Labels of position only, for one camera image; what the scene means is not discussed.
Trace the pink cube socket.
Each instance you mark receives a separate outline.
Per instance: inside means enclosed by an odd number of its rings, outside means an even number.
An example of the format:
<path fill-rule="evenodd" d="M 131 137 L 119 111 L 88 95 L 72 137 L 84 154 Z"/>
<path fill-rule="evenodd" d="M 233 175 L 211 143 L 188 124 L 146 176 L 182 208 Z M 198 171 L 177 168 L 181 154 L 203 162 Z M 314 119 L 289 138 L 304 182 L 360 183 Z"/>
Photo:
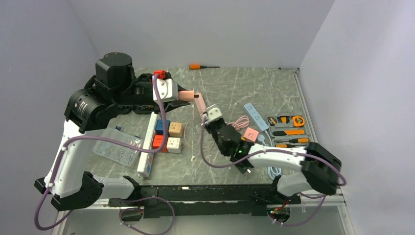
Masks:
<path fill-rule="evenodd" d="M 258 131 L 254 130 L 254 129 L 250 128 L 250 127 L 247 127 L 247 129 L 245 130 L 245 132 L 244 132 L 244 134 L 243 134 L 242 137 L 246 141 L 256 142 L 258 135 L 259 135 L 259 132 Z"/>

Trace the dark green cube adapter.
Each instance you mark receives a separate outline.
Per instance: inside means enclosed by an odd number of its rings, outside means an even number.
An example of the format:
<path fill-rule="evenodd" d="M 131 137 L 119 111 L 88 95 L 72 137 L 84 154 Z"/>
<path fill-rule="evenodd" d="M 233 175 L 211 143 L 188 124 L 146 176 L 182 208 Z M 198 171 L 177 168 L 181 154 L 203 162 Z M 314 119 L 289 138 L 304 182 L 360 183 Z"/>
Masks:
<path fill-rule="evenodd" d="M 246 172 L 250 171 L 253 166 L 249 162 L 240 162 L 235 165 L 235 167 L 242 173 L 245 174 Z"/>

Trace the light blue power strip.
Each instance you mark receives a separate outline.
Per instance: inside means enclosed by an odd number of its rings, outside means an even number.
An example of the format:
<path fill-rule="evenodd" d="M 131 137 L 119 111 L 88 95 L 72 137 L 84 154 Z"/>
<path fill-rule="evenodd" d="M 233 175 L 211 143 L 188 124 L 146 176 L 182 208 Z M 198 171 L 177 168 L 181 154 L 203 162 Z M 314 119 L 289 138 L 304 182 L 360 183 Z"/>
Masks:
<path fill-rule="evenodd" d="M 260 113 L 251 103 L 247 103 L 243 107 L 247 115 L 251 118 L 251 121 L 259 128 L 261 132 L 265 132 L 269 129 L 265 119 L 260 115 Z"/>

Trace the blue cube adapter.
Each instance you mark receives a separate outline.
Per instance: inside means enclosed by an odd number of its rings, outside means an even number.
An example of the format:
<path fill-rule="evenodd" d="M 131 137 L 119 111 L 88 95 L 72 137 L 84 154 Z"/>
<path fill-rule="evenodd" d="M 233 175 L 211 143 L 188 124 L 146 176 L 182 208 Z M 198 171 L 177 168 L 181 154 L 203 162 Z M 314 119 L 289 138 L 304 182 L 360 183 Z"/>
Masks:
<path fill-rule="evenodd" d="M 162 119 L 158 119 L 156 121 L 156 126 L 155 126 L 155 133 L 157 135 L 164 135 L 164 133 L 166 133 L 167 135 L 169 135 L 168 130 L 170 127 L 171 121 L 167 120 L 166 121 L 166 127 L 164 127 L 163 121 Z"/>

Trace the small pink charger plug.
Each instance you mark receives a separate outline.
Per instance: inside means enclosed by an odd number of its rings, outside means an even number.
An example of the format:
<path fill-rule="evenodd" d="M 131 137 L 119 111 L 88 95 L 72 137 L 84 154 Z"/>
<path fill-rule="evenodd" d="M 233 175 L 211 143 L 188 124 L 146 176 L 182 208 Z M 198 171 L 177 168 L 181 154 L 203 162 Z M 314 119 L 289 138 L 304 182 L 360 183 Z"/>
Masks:
<path fill-rule="evenodd" d="M 199 98 L 199 94 L 193 90 L 178 91 L 178 99 L 181 101 L 191 102 L 196 98 Z"/>

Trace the pink power strip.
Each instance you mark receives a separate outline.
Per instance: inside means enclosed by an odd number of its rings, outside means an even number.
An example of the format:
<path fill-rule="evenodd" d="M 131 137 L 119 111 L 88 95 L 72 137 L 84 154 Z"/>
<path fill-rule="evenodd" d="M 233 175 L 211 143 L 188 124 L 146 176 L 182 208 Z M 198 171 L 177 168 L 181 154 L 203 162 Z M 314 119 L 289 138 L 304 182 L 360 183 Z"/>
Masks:
<path fill-rule="evenodd" d="M 194 103 L 196 105 L 201 121 L 204 120 L 204 113 L 206 112 L 206 104 L 201 93 L 194 94 Z"/>

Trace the wooden beige cube adapter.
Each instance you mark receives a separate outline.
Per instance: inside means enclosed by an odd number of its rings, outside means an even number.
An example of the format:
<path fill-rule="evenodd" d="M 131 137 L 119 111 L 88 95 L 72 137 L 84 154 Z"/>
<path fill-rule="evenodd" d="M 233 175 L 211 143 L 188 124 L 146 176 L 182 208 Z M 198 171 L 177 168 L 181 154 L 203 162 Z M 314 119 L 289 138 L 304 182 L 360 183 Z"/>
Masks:
<path fill-rule="evenodd" d="M 184 132 L 184 126 L 181 122 L 171 122 L 169 125 L 168 133 L 170 137 L 182 138 Z"/>

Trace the red cube adapter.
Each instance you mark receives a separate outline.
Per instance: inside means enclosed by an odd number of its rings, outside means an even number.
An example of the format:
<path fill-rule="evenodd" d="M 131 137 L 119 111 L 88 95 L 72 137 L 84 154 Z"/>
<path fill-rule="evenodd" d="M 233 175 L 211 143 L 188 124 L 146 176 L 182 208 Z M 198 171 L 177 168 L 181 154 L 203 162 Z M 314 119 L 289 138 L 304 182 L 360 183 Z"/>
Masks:
<path fill-rule="evenodd" d="M 163 135 L 155 135 L 152 142 L 152 148 L 157 149 L 161 147 L 161 144 L 163 143 Z M 168 152 L 167 150 L 167 144 L 160 150 L 160 152 Z"/>

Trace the white cube adapter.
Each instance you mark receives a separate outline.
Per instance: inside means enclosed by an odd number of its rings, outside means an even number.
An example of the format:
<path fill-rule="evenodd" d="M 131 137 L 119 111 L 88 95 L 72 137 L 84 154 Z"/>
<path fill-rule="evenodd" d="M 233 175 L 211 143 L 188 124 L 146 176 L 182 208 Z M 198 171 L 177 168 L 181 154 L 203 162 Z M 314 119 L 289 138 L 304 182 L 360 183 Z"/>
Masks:
<path fill-rule="evenodd" d="M 182 151 L 182 139 L 177 137 L 169 137 L 166 149 L 169 153 L 181 153 Z"/>

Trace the grey tool case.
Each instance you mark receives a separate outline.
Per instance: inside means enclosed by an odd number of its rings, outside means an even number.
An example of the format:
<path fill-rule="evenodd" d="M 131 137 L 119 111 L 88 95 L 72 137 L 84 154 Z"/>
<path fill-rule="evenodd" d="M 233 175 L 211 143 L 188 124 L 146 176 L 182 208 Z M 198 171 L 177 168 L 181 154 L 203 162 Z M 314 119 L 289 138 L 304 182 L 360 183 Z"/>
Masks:
<path fill-rule="evenodd" d="M 305 118 L 305 125 L 296 128 L 293 126 L 292 116 L 289 113 L 280 113 L 277 116 L 266 117 L 271 140 L 275 147 L 296 147 L 310 143 L 310 130 Z"/>

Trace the clear plastic screw box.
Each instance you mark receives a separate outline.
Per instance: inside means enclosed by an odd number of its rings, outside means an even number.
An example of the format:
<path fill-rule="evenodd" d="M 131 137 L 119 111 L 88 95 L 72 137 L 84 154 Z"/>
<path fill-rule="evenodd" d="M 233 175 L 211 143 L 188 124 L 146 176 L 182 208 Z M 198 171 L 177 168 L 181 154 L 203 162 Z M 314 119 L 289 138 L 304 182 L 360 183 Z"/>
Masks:
<path fill-rule="evenodd" d="M 101 137 L 120 141 L 134 147 L 141 147 L 142 145 L 142 139 L 140 137 L 126 134 L 121 132 L 120 129 L 116 128 L 104 129 Z M 131 166 L 136 157 L 140 154 L 140 152 L 136 150 L 132 150 L 130 148 L 105 141 L 97 141 L 92 149 L 92 152 L 98 156 L 110 159 L 123 166 Z"/>

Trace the white power strip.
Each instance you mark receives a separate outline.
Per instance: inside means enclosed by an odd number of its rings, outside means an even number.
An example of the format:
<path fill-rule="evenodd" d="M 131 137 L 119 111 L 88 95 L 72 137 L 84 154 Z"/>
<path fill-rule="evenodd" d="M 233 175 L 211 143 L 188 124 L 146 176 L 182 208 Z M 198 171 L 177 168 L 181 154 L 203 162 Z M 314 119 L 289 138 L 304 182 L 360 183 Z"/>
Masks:
<path fill-rule="evenodd" d="M 155 128 L 157 125 L 157 121 L 160 120 L 160 116 L 158 114 L 155 114 L 154 112 L 151 113 L 149 124 L 146 130 L 146 134 L 144 137 L 143 149 L 152 149 L 152 144 L 154 140 L 154 136 L 156 134 Z M 147 178 L 150 175 L 151 172 L 151 166 L 153 161 L 153 153 L 146 153 L 142 152 L 139 157 L 138 167 L 137 167 L 137 173 L 140 177 Z"/>

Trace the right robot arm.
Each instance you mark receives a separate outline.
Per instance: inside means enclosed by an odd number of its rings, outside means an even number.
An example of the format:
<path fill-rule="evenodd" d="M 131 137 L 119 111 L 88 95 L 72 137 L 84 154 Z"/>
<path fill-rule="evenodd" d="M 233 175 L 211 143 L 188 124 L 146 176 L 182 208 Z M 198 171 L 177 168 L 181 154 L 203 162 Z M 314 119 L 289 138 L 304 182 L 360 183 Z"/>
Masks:
<path fill-rule="evenodd" d="M 225 168 L 277 167 L 292 170 L 289 175 L 275 179 L 276 186 L 270 189 L 270 198 L 282 203 L 288 197 L 308 190 L 324 195 L 334 195 L 337 188 L 346 184 L 340 173 L 342 162 L 317 142 L 307 146 L 281 148 L 264 146 L 245 141 L 234 127 L 222 118 L 202 121 L 204 131 L 213 137 L 221 154 L 230 158 Z"/>

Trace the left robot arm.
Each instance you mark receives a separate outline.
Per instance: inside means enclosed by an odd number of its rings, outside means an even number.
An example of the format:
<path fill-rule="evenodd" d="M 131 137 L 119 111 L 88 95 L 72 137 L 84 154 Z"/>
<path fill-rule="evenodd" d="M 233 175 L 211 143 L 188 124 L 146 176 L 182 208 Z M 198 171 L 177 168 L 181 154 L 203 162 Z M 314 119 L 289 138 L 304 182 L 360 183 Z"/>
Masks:
<path fill-rule="evenodd" d="M 141 187 L 131 177 L 102 178 L 87 172 L 86 166 L 94 142 L 102 139 L 111 119 L 131 111 L 159 114 L 190 104 L 192 93 L 170 73 L 160 71 L 158 76 L 156 95 L 152 74 L 136 76 L 130 55 L 110 52 L 96 62 L 95 75 L 69 98 L 62 140 L 50 172 L 34 183 L 44 196 L 52 195 L 56 210 L 87 208 L 99 199 L 118 198 L 129 206 L 140 201 Z"/>

